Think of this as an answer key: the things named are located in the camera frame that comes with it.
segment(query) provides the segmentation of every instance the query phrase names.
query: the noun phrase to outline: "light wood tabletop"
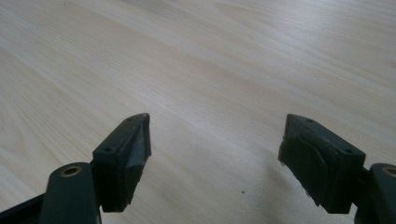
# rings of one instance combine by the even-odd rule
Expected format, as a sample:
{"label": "light wood tabletop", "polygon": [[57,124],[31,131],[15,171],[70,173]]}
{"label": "light wood tabletop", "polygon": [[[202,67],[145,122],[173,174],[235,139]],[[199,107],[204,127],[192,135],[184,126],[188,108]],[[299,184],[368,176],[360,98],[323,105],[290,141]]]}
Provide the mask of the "light wood tabletop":
{"label": "light wood tabletop", "polygon": [[0,210],[143,112],[152,156],[104,223],[353,223],[277,153],[293,113],[396,163],[396,2],[0,1]]}

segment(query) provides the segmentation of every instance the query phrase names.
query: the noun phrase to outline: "wood grain surface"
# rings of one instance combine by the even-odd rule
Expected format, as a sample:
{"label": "wood grain surface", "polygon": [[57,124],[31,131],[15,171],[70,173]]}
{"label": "wood grain surface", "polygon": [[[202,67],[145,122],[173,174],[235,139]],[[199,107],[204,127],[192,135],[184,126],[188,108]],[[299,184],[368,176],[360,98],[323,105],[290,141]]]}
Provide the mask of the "wood grain surface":
{"label": "wood grain surface", "polygon": [[396,163],[396,2],[0,1],[0,210],[142,112],[153,155],[104,223],[353,223],[277,152],[294,113]]}

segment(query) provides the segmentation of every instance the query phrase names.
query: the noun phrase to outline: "wooden table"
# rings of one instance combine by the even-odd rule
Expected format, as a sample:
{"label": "wooden table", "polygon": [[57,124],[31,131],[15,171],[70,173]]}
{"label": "wooden table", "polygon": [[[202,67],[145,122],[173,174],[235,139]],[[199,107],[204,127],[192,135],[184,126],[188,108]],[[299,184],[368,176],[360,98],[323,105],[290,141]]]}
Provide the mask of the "wooden table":
{"label": "wooden table", "polygon": [[0,210],[142,112],[153,155],[104,223],[353,223],[277,152],[294,113],[396,163],[396,3],[0,1]]}

